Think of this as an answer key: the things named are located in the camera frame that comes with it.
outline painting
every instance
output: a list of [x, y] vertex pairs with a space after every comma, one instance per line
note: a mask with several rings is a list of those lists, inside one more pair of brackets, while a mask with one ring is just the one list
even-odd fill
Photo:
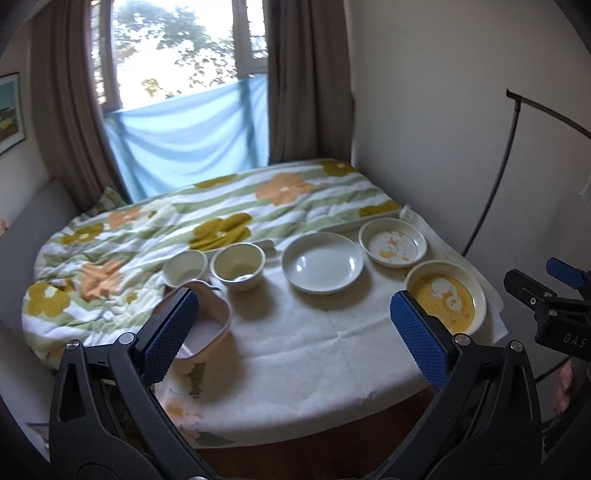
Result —
[[18, 73], [0, 77], [0, 155], [25, 140]]

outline blue cloth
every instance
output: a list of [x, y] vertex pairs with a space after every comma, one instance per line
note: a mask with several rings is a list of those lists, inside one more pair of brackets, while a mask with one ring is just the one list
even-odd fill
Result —
[[107, 113], [104, 122], [129, 195], [139, 202], [267, 165], [267, 76]]

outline dirty plate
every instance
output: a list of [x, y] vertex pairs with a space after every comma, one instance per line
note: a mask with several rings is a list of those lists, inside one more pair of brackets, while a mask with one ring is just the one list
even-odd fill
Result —
[[441, 260], [414, 267], [405, 290], [452, 333], [473, 335], [484, 323], [486, 297], [478, 280], [463, 268]]
[[404, 268], [419, 262], [427, 253], [427, 240], [410, 223], [396, 218], [378, 218], [359, 230], [359, 243], [377, 263]]

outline human hand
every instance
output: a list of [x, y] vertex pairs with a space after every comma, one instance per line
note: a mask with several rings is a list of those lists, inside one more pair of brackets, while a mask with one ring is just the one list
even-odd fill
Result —
[[562, 413], [570, 405], [570, 387], [573, 383], [573, 367], [570, 362], [565, 363], [560, 369], [558, 381], [558, 389], [552, 407], [556, 413]]

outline black cable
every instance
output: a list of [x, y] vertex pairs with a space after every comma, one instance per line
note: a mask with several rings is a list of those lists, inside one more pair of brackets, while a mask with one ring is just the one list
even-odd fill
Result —
[[554, 118], [560, 120], [561, 122], [567, 124], [569, 127], [574, 128], [577, 132], [582, 133], [585, 137], [591, 140], [591, 132], [589, 130], [581, 127], [577, 122], [573, 122], [570, 118], [565, 117], [562, 113], [558, 113], [557, 111], [552, 110], [551, 108], [548, 108], [545, 105], [542, 105], [541, 103], [534, 102], [533, 100], [522, 97], [521, 95], [513, 93], [510, 90], [507, 90], [507, 98], [511, 98], [516, 102], [522, 102], [526, 105], [532, 106], [540, 110], [541, 112], [547, 113], [548, 115], [551, 115]]
[[499, 173], [496, 174], [495, 184], [492, 186], [492, 190], [488, 196], [488, 200], [486, 201], [486, 205], [484, 207], [484, 210], [482, 211], [482, 214], [480, 215], [480, 219], [478, 220], [478, 223], [476, 224], [476, 228], [472, 232], [472, 235], [470, 236], [470, 239], [468, 240], [468, 243], [466, 244], [466, 247], [464, 248], [464, 251], [462, 252], [463, 257], [466, 256], [466, 254], [468, 253], [468, 250], [470, 250], [470, 247], [472, 246], [472, 243], [474, 242], [474, 239], [476, 238], [476, 235], [478, 235], [478, 232], [480, 231], [480, 227], [484, 223], [486, 215], [488, 214], [488, 210], [491, 208], [492, 201], [495, 199], [496, 191], [499, 189], [499, 185], [500, 185], [501, 180], [503, 178], [503, 174], [505, 173], [505, 167], [507, 166], [507, 161], [509, 160], [509, 155], [511, 154], [511, 148], [513, 147], [513, 140], [515, 138], [515, 130], [517, 129], [517, 121], [519, 120], [519, 112], [521, 111], [521, 97], [517, 96], [517, 98], [513, 98], [513, 100], [515, 101], [515, 108], [513, 110], [513, 123], [511, 124], [511, 130], [509, 131], [509, 138], [507, 139], [507, 145], [505, 146], [505, 155], [503, 155], [503, 161], [501, 162], [501, 167], [499, 168]]
[[[535, 109], [538, 109], [541, 112], [547, 113], [550, 116], [553, 116], [554, 118], [560, 120], [562, 123], [565, 123], [569, 127], [574, 128], [577, 132], [583, 134], [585, 137], [587, 137], [588, 139], [591, 140], [591, 132], [589, 132], [589, 130], [581, 127], [581, 125], [579, 125], [577, 122], [573, 122], [570, 118], [565, 117], [561, 113], [558, 113], [557, 111], [552, 110], [551, 108], [548, 108], [545, 105], [542, 105], [541, 103], [534, 102], [533, 100], [522, 97], [521, 95], [514, 93], [514, 92], [510, 91], [509, 89], [507, 89], [506, 95], [507, 95], [507, 98], [510, 98], [515, 102], [515, 107], [514, 107], [514, 111], [513, 111], [513, 122], [511, 124], [511, 130], [509, 131], [509, 138], [507, 139], [507, 144], [505, 146], [505, 154], [503, 155], [503, 160], [501, 162], [499, 172], [496, 174], [495, 183], [492, 186], [492, 189], [491, 189], [491, 192], [488, 196], [488, 200], [486, 201], [486, 205], [484, 207], [484, 210], [482, 211], [482, 214], [480, 215], [478, 223], [476, 224], [476, 228], [472, 232], [472, 235], [470, 236], [470, 239], [468, 240], [468, 242], [464, 248], [464, 251], [462, 252], [463, 257], [465, 257], [467, 255], [468, 251], [470, 250], [470, 247], [474, 243], [474, 239], [478, 235], [478, 232], [480, 232], [480, 228], [482, 227], [482, 224], [484, 223], [484, 220], [486, 219], [486, 215], [488, 215], [488, 211], [491, 209], [492, 201], [495, 199], [497, 190], [499, 189], [499, 185], [500, 185], [503, 175], [505, 173], [505, 168], [507, 167], [507, 161], [509, 160], [509, 155], [511, 155], [511, 149], [513, 148], [513, 140], [515, 139], [515, 130], [517, 129], [517, 122], [519, 120], [519, 113], [521, 112], [521, 104], [522, 103], [529, 105]], [[570, 360], [570, 358], [571, 357], [569, 357], [569, 356], [566, 358], [563, 358], [555, 366], [551, 367], [549, 370], [547, 370], [543, 374], [536, 377], [535, 383], [541, 382], [543, 379], [547, 378], [549, 375], [556, 372], [560, 367], [562, 367], [566, 362], [568, 362]]]
[[550, 375], [552, 375], [554, 372], [556, 372], [560, 367], [562, 367], [566, 362], [568, 362], [572, 357], [571, 356], [565, 356], [560, 362], [558, 362], [555, 366], [549, 368], [548, 370], [546, 370], [543, 374], [538, 375], [537, 377], [534, 378], [534, 381], [536, 383], [540, 383], [542, 380], [546, 379], [547, 377], [549, 377]]

